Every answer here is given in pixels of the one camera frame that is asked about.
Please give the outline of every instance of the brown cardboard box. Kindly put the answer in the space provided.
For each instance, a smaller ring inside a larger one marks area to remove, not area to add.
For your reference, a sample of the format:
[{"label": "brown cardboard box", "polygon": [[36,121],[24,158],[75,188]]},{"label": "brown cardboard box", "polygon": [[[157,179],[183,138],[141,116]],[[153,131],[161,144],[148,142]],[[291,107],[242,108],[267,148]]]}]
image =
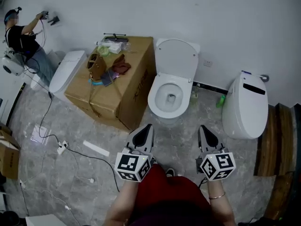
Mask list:
[{"label": "brown cardboard box", "polygon": [[11,135],[11,130],[6,125],[0,122],[0,130],[6,132],[7,134]]},{"label": "brown cardboard box", "polygon": [[14,138],[2,130],[0,130],[0,138],[17,148],[8,147],[0,140],[0,172],[7,178],[18,179],[20,146]]},{"label": "brown cardboard box", "polygon": [[139,127],[147,106],[147,97],[156,76],[155,53],[152,37],[127,37],[129,51],[104,57],[107,67],[122,53],[131,68],[107,87],[93,86],[91,105],[101,114],[97,117],[89,105],[91,84],[88,83],[87,60],[72,79],[65,95],[78,108],[100,123],[131,131]]}]

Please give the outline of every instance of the person's arm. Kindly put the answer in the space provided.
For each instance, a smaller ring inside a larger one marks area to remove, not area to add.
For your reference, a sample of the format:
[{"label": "person's arm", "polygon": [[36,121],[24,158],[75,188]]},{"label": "person's arm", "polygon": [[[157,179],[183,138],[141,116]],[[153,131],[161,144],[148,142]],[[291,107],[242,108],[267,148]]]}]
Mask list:
[{"label": "person's arm", "polygon": [[24,26],[24,28],[22,29],[21,35],[31,32],[34,29],[34,27],[37,26],[38,21],[42,17],[43,17],[43,13],[39,13],[38,15],[36,15],[35,19],[33,19],[30,24]]},{"label": "person's arm", "polygon": [[125,181],[117,198],[107,212],[104,226],[123,226],[130,218],[138,192],[138,183]]},{"label": "person's arm", "polygon": [[208,193],[209,199],[219,197],[210,199],[211,209],[215,218],[225,226],[236,226],[234,214],[226,195],[220,197],[225,193],[222,182],[220,180],[208,181]]}]

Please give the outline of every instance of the black cap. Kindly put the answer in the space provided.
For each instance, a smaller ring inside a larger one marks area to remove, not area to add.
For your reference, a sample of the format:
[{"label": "black cap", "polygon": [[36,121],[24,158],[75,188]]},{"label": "black cap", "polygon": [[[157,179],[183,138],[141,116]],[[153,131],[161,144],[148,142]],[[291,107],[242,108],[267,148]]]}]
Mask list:
[{"label": "black cap", "polygon": [[12,10],[8,11],[8,12],[5,14],[5,17],[4,17],[4,24],[6,24],[6,23],[8,22],[9,16],[12,15],[12,14],[14,14],[14,13],[17,14],[16,10],[12,9]]}]

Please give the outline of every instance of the shoe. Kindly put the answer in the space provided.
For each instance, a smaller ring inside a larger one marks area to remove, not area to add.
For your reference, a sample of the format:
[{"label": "shoe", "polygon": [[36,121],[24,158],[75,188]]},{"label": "shoe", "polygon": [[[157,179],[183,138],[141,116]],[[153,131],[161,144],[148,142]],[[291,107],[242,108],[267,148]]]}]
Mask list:
[{"label": "shoe", "polygon": [[150,164],[151,165],[158,164],[157,159],[155,157],[152,157]]},{"label": "shoe", "polygon": [[174,177],[175,175],[175,172],[174,172],[174,169],[173,168],[169,168],[167,171],[166,171],[166,176],[169,178],[169,177]]}]

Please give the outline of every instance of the white cube with markers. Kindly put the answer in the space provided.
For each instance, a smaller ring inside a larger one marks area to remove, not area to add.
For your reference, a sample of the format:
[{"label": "white cube with markers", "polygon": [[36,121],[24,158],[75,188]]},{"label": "white cube with markers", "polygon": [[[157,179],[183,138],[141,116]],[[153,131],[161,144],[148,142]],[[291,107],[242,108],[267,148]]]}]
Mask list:
[{"label": "white cube with markers", "polygon": [[200,167],[209,181],[215,181],[230,176],[236,164],[233,153],[219,153],[208,154]]},{"label": "white cube with markers", "polygon": [[123,180],[142,182],[151,169],[151,157],[149,155],[117,153],[114,169]]}]

